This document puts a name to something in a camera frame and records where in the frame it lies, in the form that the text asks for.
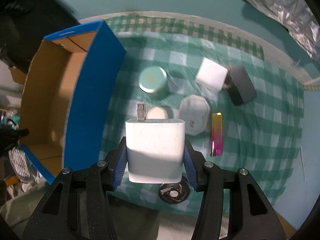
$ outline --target green checkered tablecloth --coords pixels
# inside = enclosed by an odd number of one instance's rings
[[[125,121],[136,118],[136,105],[164,107],[169,117],[179,117],[181,100],[202,95],[211,111],[221,112],[223,121],[223,155],[210,157],[209,127],[198,136],[187,136],[195,150],[206,160],[223,169],[246,168],[256,179],[272,204],[284,192],[292,174],[293,160],[300,150],[303,126],[303,85],[270,63],[239,49],[182,34],[156,32],[122,32],[117,36],[127,50],[110,102],[101,143],[100,159],[116,149],[125,136]],[[203,57],[223,66],[242,65],[257,91],[257,98],[235,107],[228,94],[221,91],[217,100],[194,82]],[[157,65],[169,76],[170,95],[151,101],[138,87],[138,76],[145,67]],[[198,214],[202,193],[191,191],[189,198],[176,205],[160,200],[159,185],[138,184],[128,180],[114,195],[153,209],[189,215]]]
[[[225,44],[264,60],[261,45],[238,36],[235,37],[231,32],[225,32],[209,25],[174,18],[145,17],[137,14],[109,18],[106,23],[114,33],[151,31],[185,34],[194,38]]]

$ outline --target blue gripper pad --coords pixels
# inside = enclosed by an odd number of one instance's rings
[[[116,190],[121,185],[125,167],[127,166],[127,146],[124,145],[120,152],[118,162],[113,171],[112,189]]]
[[[184,146],[183,164],[186,169],[189,184],[193,187],[195,191],[197,191],[199,186],[197,181],[197,170],[193,164],[193,161],[190,157],[189,150],[186,146]]]

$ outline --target metal prong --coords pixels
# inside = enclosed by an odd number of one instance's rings
[[[137,121],[143,122],[146,119],[146,104],[139,103],[137,105]]]

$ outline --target silver bolt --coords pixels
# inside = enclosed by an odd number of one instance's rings
[[[146,104],[139,103],[137,105],[137,121],[144,122],[146,120]]]
[[[212,168],[213,167],[213,162],[205,162],[204,166],[206,166],[208,168]]]
[[[68,174],[70,171],[71,171],[70,168],[63,168],[63,169],[62,169],[62,173],[63,173],[63,174]]]
[[[171,197],[177,197],[177,196],[179,196],[179,192],[176,191],[176,190],[170,191],[170,196]]]
[[[99,167],[103,167],[103,166],[105,166],[106,164],[107,164],[107,163],[106,163],[106,161],[104,161],[104,160],[97,162],[97,165],[98,165]]]
[[[248,171],[246,169],[240,169],[240,174],[247,175]]]

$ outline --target orange object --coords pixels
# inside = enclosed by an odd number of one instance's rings
[[[7,186],[15,185],[15,184],[19,184],[19,183],[20,183],[20,180],[18,179],[17,176],[13,176],[13,177],[11,177],[11,178],[9,178],[9,179],[7,179],[7,180],[5,181],[5,184],[6,184]]]

